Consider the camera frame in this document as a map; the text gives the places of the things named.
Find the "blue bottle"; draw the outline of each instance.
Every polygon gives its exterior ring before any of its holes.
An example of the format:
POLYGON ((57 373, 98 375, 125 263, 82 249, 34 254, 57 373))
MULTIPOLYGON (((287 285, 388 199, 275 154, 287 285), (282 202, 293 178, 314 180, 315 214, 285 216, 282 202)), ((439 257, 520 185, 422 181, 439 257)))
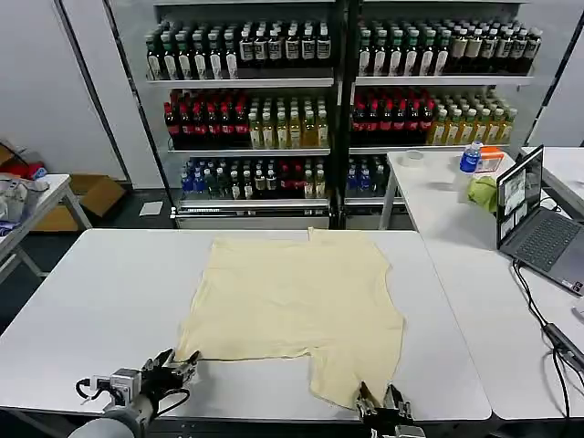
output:
POLYGON ((347 175, 347 192, 345 193, 347 198, 354 198, 357 196, 357 177, 355 176, 355 169, 349 169, 349 174, 347 175))

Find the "robotic hand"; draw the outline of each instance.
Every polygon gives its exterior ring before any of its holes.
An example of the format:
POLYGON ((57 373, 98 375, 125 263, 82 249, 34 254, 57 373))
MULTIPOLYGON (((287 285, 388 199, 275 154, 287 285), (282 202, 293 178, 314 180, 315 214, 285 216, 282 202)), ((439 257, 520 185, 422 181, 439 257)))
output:
POLYGON ((191 393, 183 386, 194 375, 198 358, 196 351, 188 360, 175 362, 174 350, 168 349, 156 359, 148 359, 141 370, 122 368, 108 377, 78 381, 75 389, 83 399, 95 400, 106 391, 111 403, 104 408, 103 417, 88 422, 69 438, 144 438, 155 418, 187 401, 191 393), (81 387, 95 393, 89 396, 81 387), (184 398, 159 411, 160 401, 171 394, 184 394, 184 398))

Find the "gray floor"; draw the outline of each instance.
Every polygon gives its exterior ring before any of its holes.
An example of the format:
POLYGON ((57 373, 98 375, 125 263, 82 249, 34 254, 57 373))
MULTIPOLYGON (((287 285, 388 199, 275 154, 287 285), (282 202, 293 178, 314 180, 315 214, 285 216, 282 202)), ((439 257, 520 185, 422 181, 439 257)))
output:
MULTIPOLYGON (((170 205, 162 191, 136 192, 126 196, 110 211, 106 218, 99 221, 97 226, 115 228, 172 228, 172 221, 168 218, 170 205), (157 216, 139 216, 144 202, 164 201, 162 213, 157 216)), ((354 216, 348 221, 348 227, 353 229, 375 229, 379 216, 354 216)), ((397 216, 392 219, 391 228, 412 229, 406 216, 397 216)), ((29 235, 23 242, 25 250, 33 257, 43 270, 51 270, 60 258, 77 240, 77 234, 35 234, 29 235)), ((2 284, 2 305, 0 306, 0 334, 10 324, 22 306, 32 297, 40 282, 25 266, 19 266, 2 284)), ((83 418, 73 418, 74 422, 83 422, 83 418)), ((557 437, 562 428, 561 422, 549 424, 520 423, 507 426, 504 430, 508 434, 501 434, 502 438, 525 437, 544 438, 557 437)), ((434 433, 432 428, 426 431, 429 437, 443 437, 442 433, 434 433)), ((179 431, 173 435, 183 436, 179 431)), ((325 424, 270 424, 270 423, 237 423, 237 422, 202 422, 198 423, 187 437, 265 437, 279 436, 283 438, 300 437, 363 437, 369 433, 358 425, 325 425, 325 424)), ((565 438, 584 436, 582 423, 573 423, 569 434, 565 438)), ((0 437, 4 438, 49 438, 39 430, 22 422, 7 412, 0 411, 0 437)))

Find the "table leg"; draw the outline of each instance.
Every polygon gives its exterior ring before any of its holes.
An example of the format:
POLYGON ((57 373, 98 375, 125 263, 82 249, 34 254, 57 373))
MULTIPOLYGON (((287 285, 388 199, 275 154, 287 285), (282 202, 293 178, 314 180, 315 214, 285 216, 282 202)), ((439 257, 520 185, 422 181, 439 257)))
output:
POLYGON ((391 210, 393 208, 393 201, 395 200, 395 191, 398 188, 398 180, 395 178, 393 172, 390 173, 390 181, 388 188, 385 191, 385 198, 383 199, 383 210, 381 211, 380 230, 387 230, 390 224, 391 210))
POLYGON ((79 200, 77 196, 71 191, 70 187, 67 187, 65 190, 65 197, 63 198, 65 202, 65 206, 71 213, 71 215, 75 218, 75 221, 79 225, 79 228, 84 230, 89 230, 89 228, 93 228, 91 226, 91 222, 89 221, 88 217, 85 215, 85 212, 81 208, 79 204, 79 200))
POLYGON ((40 267, 38 267, 38 265, 35 263, 35 261, 30 258, 30 255, 28 255, 24 249, 22 249, 22 246, 17 245, 14 249, 15 254, 18 256, 18 258, 20 258, 20 260, 28 266, 28 268, 33 271, 33 274, 35 274, 36 276, 38 276, 39 278, 44 278, 46 276, 48 276, 48 272, 43 272, 40 267))

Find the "cardboard box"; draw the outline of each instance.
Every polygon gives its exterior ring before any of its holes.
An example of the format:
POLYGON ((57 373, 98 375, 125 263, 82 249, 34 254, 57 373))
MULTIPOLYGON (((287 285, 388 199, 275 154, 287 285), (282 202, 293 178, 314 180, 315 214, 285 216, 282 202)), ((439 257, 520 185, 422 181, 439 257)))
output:
MULTIPOLYGON (((126 191, 106 175, 71 175, 71 190, 94 223, 103 217, 126 191)), ((35 232, 78 231, 79 226, 65 205, 58 205, 36 225, 35 232)))

